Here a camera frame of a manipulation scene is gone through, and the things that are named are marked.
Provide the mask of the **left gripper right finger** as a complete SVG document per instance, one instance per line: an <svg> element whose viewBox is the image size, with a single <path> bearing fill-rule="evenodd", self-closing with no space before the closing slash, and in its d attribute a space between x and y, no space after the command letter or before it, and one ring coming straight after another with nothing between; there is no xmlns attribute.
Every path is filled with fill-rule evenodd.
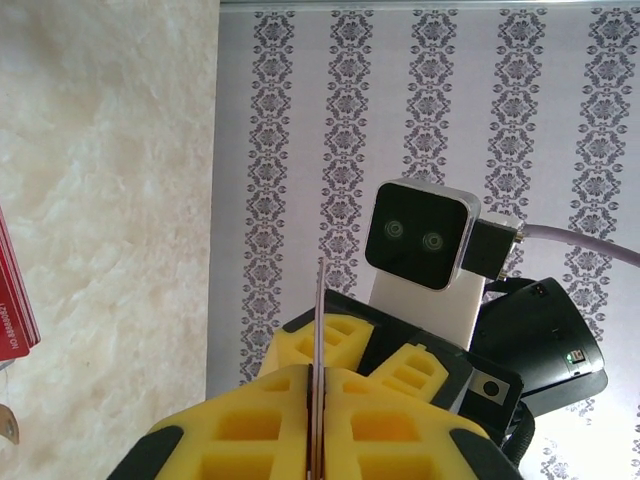
<svg viewBox="0 0 640 480"><path fill-rule="evenodd" d="M326 479L519 479L474 422L342 368L325 373Z"/></svg>

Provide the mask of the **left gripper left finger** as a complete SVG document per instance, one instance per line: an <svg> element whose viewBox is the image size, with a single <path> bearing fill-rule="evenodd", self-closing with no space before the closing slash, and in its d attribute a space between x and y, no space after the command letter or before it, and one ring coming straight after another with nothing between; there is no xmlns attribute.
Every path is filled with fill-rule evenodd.
<svg viewBox="0 0 640 480"><path fill-rule="evenodd" d="M293 365L175 413L111 479L305 479L309 368Z"/></svg>

